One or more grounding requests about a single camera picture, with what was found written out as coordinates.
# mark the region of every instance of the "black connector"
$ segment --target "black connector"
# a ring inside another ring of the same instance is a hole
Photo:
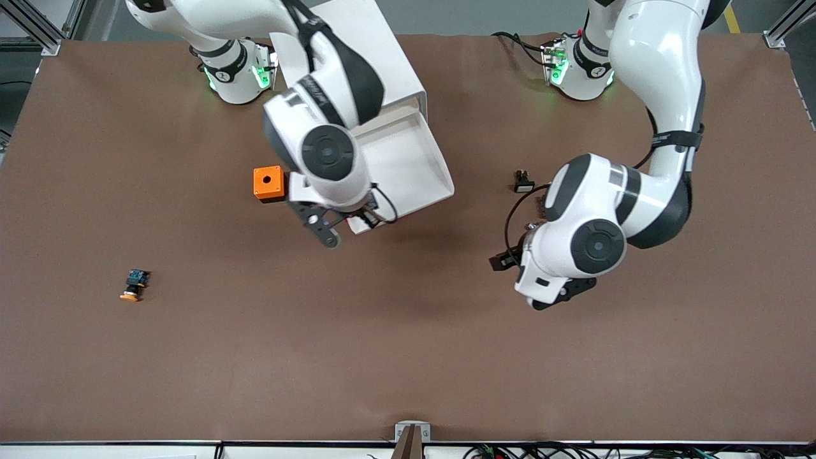
[[[516,183],[513,185],[513,191],[516,193],[527,193],[535,188],[535,182],[530,180],[527,176],[527,171],[516,171]]]

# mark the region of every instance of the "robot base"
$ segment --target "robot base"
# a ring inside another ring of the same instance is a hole
[[[567,37],[553,46],[557,54],[542,52],[543,62],[551,63],[555,69],[544,67],[544,79],[550,86],[557,87],[565,96],[575,100],[596,99],[612,84],[614,71],[610,70],[601,78],[590,78],[575,61],[573,48],[580,38]]]

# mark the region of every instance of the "gray floor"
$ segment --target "gray floor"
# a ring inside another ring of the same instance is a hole
[[[313,6],[323,1],[307,0],[306,3]],[[733,4],[742,31],[755,33],[768,29],[793,1],[734,0]],[[124,0],[98,0],[88,11],[90,21],[82,39],[178,39],[143,28],[133,20],[123,3]],[[521,34],[575,31],[583,25],[586,14],[585,3],[575,0],[378,0],[377,3],[394,33],[487,35],[498,30]],[[724,18],[720,18],[706,32],[728,33],[728,26]],[[786,42],[805,100],[816,109],[816,20],[794,32]],[[0,52],[0,82],[31,81],[39,60],[39,55],[33,52]],[[27,94],[25,84],[0,86],[0,128],[13,131]]]

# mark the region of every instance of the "black cable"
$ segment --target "black cable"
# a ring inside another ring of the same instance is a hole
[[[512,207],[512,209],[510,209],[510,213],[508,213],[508,218],[507,218],[507,220],[504,221],[504,246],[508,250],[508,255],[510,256],[510,259],[516,262],[516,266],[521,266],[521,262],[519,260],[517,260],[516,256],[513,255],[513,253],[512,253],[512,248],[510,248],[510,236],[508,235],[508,232],[510,230],[510,220],[512,219],[512,215],[514,213],[516,213],[516,209],[518,209],[518,207],[521,205],[521,203],[524,202],[524,200],[527,199],[531,194],[536,193],[538,191],[541,191],[542,189],[549,188],[549,186],[550,186],[550,184],[536,186],[535,188],[531,189],[530,191],[524,193],[524,196],[521,196],[518,199],[518,201],[516,201],[516,205],[514,205]]]
[[[567,448],[565,448],[565,446],[564,446],[562,443],[558,443],[558,444],[556,445],[555,449],[556,449],[557,451],[559,451],[559,452],[563,452],[564,454],[566,454],[567,456],[569,456],[569,457],[570,457],[570,459],[576,459],[576,458],[575,458],[575,456],[574,456],[574,455],[573,455],[571,452],[569,452],[569,451],[567,450]]]
[[[632,169],[640,169],[641,167],[643,167],[643,165],[646,164],[646,162],[649,161],[649,159],[651,159],[653,153],[654,149],[649,150],[649,153],[647,153],[646,156],[644,156],[643,159],[638,164],[635,164],[632,167]]]
[[[224,442],[219,442],[215,445],[215,454],[213,459],[222,459],[224,457]]]
[[[587,454],[587,457],[590,457],[591,459],[601,459],[601,458],[600,458],[600,457],[598,457],[598,455],[597,455],[597,454],[595,454],[595,453],[594,453],[594,451],[593,451],[593,450],[591,450],[591,449],[587,449],[587,448],[584,448],[583,446],[577,446],[577,445],[573,445],[573,446],[572,446],[572,448],[573,448],[575,451],[578,451],[578,452],[584,452],[584,453],[586,453],[586,454]]]
[[[519,456],[516,455],[516,453],[510,451],[507,448],[496,448],[496,451],[501,452],[504,456],[507,457],[507,459],[520,459]]]
[[[478,446],[474,446],[474,447],[470,448],[469,450],[467,450],[465,452],[465,454],[462,455],[462,459],[468,459],[468,454],[470,454],[471,452],[476,451],[477,449],[479,449]]]
[[[379,184],[372,183],[371,188],[376,189],[377,191],[379,191],[380,195],[382,195],[383,198],[385,198],[385,200],[388,201],[388,205],[391,206],[391,210],[394,211],[394,218],[392,220],[385,220],[384,218],[380,217],[377,214],[374,214],[374,215],[386,225],[393,225],[393,224],[397,223],[400,220],[400,216],[399,216],[399,214],[397,214],[397,206],[395,206],[394,203],[391,202],[391,199],[388,198],[387,194],[383,193],[383,191],[379,188]]]
[[[531,49],[533,51],[541,51],[540,47],[537,47],[535,45],[531,45],[528,42],[525,42],[524,40],[522,40],[521,36],[519,36],[518,33],[514,33],[513,35],[511,35],[510,33],[507,33],[507,32],[495,32],[495,33],[492,33],[490,36],[491,37],[507,37],[507,38],[510,38],[511,40],[513,40],[514,42],[522,45],[523,47],[525,47],[527,49]]]
[[[541,454],[539,454],[540,451],[536,447],[533,447],[532,449],[529,450],[526,449],[525,452],[529,453],[530,456],[533,457],[534,459],[544,459],[543,457],[541,457]]]
[[[541,51],[541,47],[535,47],[535,46],[533,46],[533,45],[531,45],[529,43],[524,42],[523,40],[521,40],[521,37],[518,36],[518,33],[515,33],[515,34],[511,35],[510,33],[507,33],[507,32],[496,32],[496,33],[492,33],[490,36],[491,37],[508,37],[511,40],[513,40],[515,43],[518,43],[519,45],[521,45],[521,49],[525,52],[525,54],[527,54],[527,57],[532,59],[532,61],[535,62],[536,64],[541,65],[543,67],[547,67],[548,69],[555,69],[555,67],[556,67],[554,64],[550,64],[548,62],[543,62],[543,61],[539,60],[538,58],[536,58],[535,56],[533,56],[532,54],[530,54],[530,51],[528,51],[528,50],[532,49],[532,50],[536,50],[536,51]]]

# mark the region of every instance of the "green led light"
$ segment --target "green led light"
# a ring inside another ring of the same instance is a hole
[[[566,59],[556,65],[556,68],[552,70],[552,84],[561,84],[561,82],[564,81],[564,74],[566,74],[569,67],[570,63]]]
[[[255,75],[255,79],[258,80],[258,86],[261,89],[266,89],[269,87],[269,72],[264,69],[259,69],[252,66],[252,74]]]
[[[204,74],[206,75],[206,79],[210,81],[210,89],[217,91],[215,89],[215,83],[212,82],[212,76],[210,76],[210,72],[207,71],[206,67],[204,68]]]

